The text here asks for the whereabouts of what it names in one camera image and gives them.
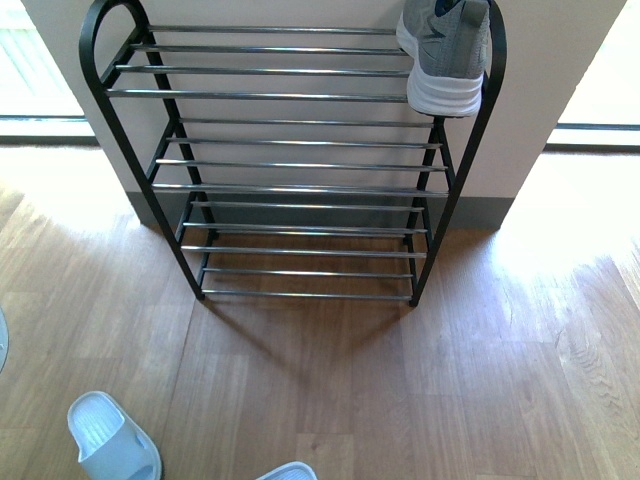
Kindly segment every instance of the metal shelf bar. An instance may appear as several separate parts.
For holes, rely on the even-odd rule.
[[[259,47],[259,46],[226,46],[226,45],[158,45],[139,43],[131,45],[139,52],[171,52],[171,53],[277,53],[302,55],[376,55],[404,57],[407,54],[396,48],[347,48],[347,47]]]
[[[391,128],[433,128],[433,122],[385,122],[375,120],[275,120],[275,119],[224,119],[224,118],[181,118],[180,123],[212,123],[219,125],[307,125],[332,127],[391,127]]]
[[[383,170],[401,172],[445,172],[446,167],[424,165],[367,165],[342,163],[293,163],[293,162],[216,162],[210,160],[172,160],[159,159],[159,165],[188,167],[229,167],[229,168],[293,168],[293,169],[323,169],[323,170]]]
[[[334,28],[334,27],[229,27],[209,25],[149,25],[151,32],[177,33],[276,33],[329,35],[395,35],[390,28]]]
[[[117,89],[109,88],[111,98],[162,98],[193,100],[289,100],[307,102],[370,102],[407,103],[406,95],[313,94],[313,93],[251,93],[207,92],[201,90]]]
[[[229,275],[284,275],[299,277],[347,277],[366,279],[405,280],[410,279],[410,273],[360,273],[360,272],[310,272],[305,270],[251,270],[234,268],[204,268],[205,273],[222,273]]]
[[[389,205],[321,205],[304,203],[265,203],[265,202],[193,202],[194,207],[218,208],[300,208],[310,210],[373,210],[376,212],[421,212],[422,207],[389,206]]]
[[[268,233],[284,235],[357,235],[370,237],[399,237],[426,233],[425,229],[375,228],[375,227],[334,227],[334,226],[290,226],[290,225],[257,225],[237,223],[199,223],[185,222],[185,227],[200,229],[216,229],[219,232]]]
[[[234,185],[234,184],[209,184],[199,185],[152,185],[156,191],[204,191],[212,193],[311,193],[311,194],[336,194],[336,195],[364,195],[364,196],[393,196],[393,197],[428,197],[447,198],[447,192],[422,191],[414,188],[386,188],[386,187],[342,187],[325,185]]]
[[[183,245],[188,252],[228,253],[241,255],[299,255],[321,257],[360,257],[360,258],[426,258],[426,253],[417,252],[374,252],[358,250],[292,250],[284,248],[248,248],[248,247],[206,247]]]
[[[234,295],[244,297],[289,297],[289,298],[324,298],[342,300],[384,300],[408,302],[411,296],[406,295],[350,295],[342,293],[296,293],[296,292],[250,292],[242,290],[208,290],[203,289],[205,295]]]
[[[311,69],[311,68],[220,68],[220,67],[182,67],[155,65],[116,65],[121,73],[151,73],[179,75],[279,75],[308,77],[368,77],[368,78],[407,78],[409,70],[361,70],[361,69]]]
[[[357,147],[357,148],[413,148],[437,150],[439,143],[399,143],[399,142],[332,142],[312,140],[231,140],[214,138],[167,138],[169,143],[210,144],[210,145],[286,145],[304,147]]]

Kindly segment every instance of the laminate flooring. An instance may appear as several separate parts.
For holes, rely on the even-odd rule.
[[[90,390],[166,480],[294,459],[320,480],[638,478],[638,178],[638,157],[541,156],[499,232],[447,234],[415,309],[201,303],[100,150],[3,148],[0,478],[86,478],[66,412]]]

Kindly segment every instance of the slide sandal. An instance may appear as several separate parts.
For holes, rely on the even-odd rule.
[[[78,463],[91,480],[160,480],[160,453],[147,435],[104,392],[78,398],[67,414]]]
[[[9,353],[9,330],[7,330],[7,322],[0,308],[0,372],[7,360],[7,353]]]
[[[318,480],[318,478],[309,465],[291,462],[263,475],[258,480]]]

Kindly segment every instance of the sneaker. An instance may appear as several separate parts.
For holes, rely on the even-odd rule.
[[[407,82],[411,108],[427,115],[468,117],[482,102],[491,0],[406,0],[396,37],[414,64]]]

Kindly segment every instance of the shoe rack shelf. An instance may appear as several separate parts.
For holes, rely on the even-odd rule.
[[[135,27],[99,72],[98,33],[118,6]],[[502,85],[506,38],[495,2],[490,21],[491,67],[458,161],[448,119],[418,115],[402,89],[391,91],[389,85],[406,85],[412,65],[392,29],[155,25],[138,0],[97,0],[82,27],[80,62],[198,299],[354,298],[416,306]],[[281,46],[300,38],[315,43]],[[151,86],[140,88],[142,79]],[[125,127],[119,111],[144,117],[148,102],[162,102],[167,122],[154,151],[143,156],[135,127]],[[167,193],[184,198],[177,225],[161,201]],[[309,247],[310,238],[323,248]],[[270,268],[254,268],[265,255]],[[236,258],[247,265],[230,262]],[[290,268],[291,258],[311,263]],[[268,291],[274,276],[287,277],[292,291]],[[344,279],[363,282],[363,290],[340,291]],[[338,291],[326,291],[332,285]]]

